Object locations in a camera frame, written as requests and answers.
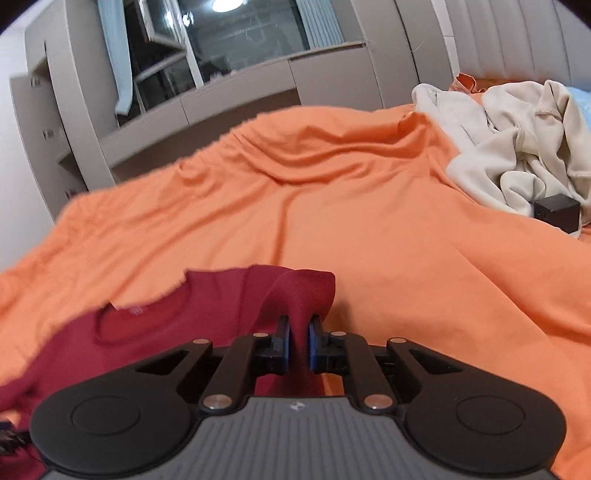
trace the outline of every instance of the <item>curtain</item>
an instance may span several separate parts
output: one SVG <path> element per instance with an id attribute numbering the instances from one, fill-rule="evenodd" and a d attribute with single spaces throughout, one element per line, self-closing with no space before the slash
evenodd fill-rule
<path id="1" fill-rule="evenodd" d="M 331 47 L 344 42 L 330 0 L 295 0 L 310 48 Z"/>
<path id="2" fill-rule="evenodd" d="M 115 105 L 117 115 L 129 114 L 134 98 L 134 79 L 131 73 L 123 1 L 98 0 L 100 21 L 103 25 L 107 51 L 119 93 L 119 100 Z"/>

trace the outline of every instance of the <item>maroon shirt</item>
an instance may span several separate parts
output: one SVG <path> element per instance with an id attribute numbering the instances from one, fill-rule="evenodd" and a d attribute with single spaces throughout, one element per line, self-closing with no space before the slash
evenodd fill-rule
<path id="1" fill-rule="evenodd" d="M 324 318 L 335 294 L 335 277 L 313 270 L 255 265 L 222 272 L 186 273 L 185 282 L 155 303 L 116 310 L 110 304 L 60 330 L 21 378 L 0 387 L 0 412 L 17 410 L 26 429 L 33 409 L 52 393 L 142 360 L 195 338 L 224 346 L 240 335 L 274 333 L 290 318 L 290 371 L 256 383 L 258 395 L 318 396 L 319 376 L 308 372 L 307 326 Z M 36 480 L 45 471 L 33 447 L 0 457 L 0 478 Z"/>

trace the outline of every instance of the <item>headboard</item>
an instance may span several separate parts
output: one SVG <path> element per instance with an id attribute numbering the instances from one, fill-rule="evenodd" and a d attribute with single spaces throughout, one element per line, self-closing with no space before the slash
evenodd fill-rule
<path id="1" fill-rule="evenodd" d="M 444 36 L 447 20 L 441 11 L 447 6 L 463 73 L 482 79 L 553 79 L 591 90 L 591 29 L 559 1 L 433 0 L 433 4 Z"/>

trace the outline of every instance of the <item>black cube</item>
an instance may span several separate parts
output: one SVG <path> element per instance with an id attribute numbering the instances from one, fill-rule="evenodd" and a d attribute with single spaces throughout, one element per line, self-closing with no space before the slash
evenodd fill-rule
<path id="1" fill-rule="evenodd" d="M 557 226 L 566 233 L 579 229 L 580 212 L 581 205 L 562 193 L 534 202 L 534 218 Z"/>

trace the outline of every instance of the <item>orange bedsheet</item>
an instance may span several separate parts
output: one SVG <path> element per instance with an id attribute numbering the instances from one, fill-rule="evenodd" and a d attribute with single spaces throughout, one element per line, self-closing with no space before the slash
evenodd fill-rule
<path id="1" fill-rule="evenodd" d="M 155 299 L 185 268 L 328 270 L 328 328 L 405 336 L 546 393 L 568 421 L 555 472 L 591 478 L 591 250 L 467 197 L 443 174 L 455 147 L 410 110 L 262 115 L 77 198 L 0 276 L 0 381 L 72 317 Z"/>

